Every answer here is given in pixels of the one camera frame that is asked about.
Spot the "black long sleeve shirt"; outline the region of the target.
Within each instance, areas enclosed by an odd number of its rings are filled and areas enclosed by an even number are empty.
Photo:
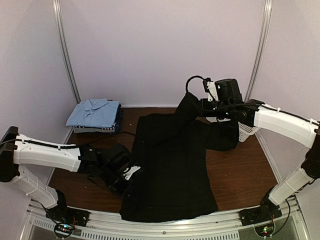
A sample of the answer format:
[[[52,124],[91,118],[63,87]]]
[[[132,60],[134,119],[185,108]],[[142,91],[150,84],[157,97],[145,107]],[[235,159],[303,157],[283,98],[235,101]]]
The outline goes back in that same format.
[[[174,113],[141,116],[132,157],[141,171],[123,198],[125,221],[160,223],[193,219],[218,210],[206,166],[206,151],[236,148],[239,126],[234,120],[198,120],[198,99],[187,93]]]

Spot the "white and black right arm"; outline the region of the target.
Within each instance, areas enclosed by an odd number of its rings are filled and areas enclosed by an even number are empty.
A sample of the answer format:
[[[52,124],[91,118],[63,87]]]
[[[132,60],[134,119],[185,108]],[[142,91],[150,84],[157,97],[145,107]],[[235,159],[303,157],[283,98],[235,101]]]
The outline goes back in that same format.
[[[308,148],[305,160],[285,180],[266,194],[256,210],[259,220],[268,220],[276,207],[320,177],[320,123],[267,105],[263,101],[243,101],[236,79],[213,82],[202,79],[207,98],[201,99],[200,116],[229,119],[239,124],[239,134],[244,128],[264,129],[292,139]]]

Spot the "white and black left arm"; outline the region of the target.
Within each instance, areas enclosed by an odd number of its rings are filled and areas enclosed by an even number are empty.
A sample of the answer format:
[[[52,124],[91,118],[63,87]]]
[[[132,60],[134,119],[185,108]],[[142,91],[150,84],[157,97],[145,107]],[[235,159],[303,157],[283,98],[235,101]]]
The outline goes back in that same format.
[[[32,139],[8,128],[0,141],[0,181],[15,183],[27,196],[40,202],[61,222],[72,218],[64,194],[43,183],[26,165],[38,165],[67,170],[102,179],[114,194],[129,195],[141,166],[122,144],[111,148],[95,148],[91,144],[57,144]]]

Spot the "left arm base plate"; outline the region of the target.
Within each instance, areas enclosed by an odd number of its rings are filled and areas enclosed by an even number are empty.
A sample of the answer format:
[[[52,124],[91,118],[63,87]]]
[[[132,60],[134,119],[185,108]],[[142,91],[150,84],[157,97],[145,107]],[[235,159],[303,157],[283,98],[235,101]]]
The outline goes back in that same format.
[[[78,230],[77,227],[86,227],[90,213],[86,210],[67,207],[62,209],[58,206],[54,208],[42,207],[45,216],[53,223],[53,233],[58,239],[66,239]]]

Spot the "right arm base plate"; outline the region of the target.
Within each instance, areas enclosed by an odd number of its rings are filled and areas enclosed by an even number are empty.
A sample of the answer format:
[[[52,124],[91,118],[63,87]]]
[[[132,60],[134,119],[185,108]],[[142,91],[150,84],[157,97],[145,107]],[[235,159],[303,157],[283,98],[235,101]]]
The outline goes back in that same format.
[[[245,208],[239,212],[242,226],[253,225],[255,233],[262,238],[271,237],[275,233],[275,219],[281,216],[281,210],[269,209],[267,206]]]

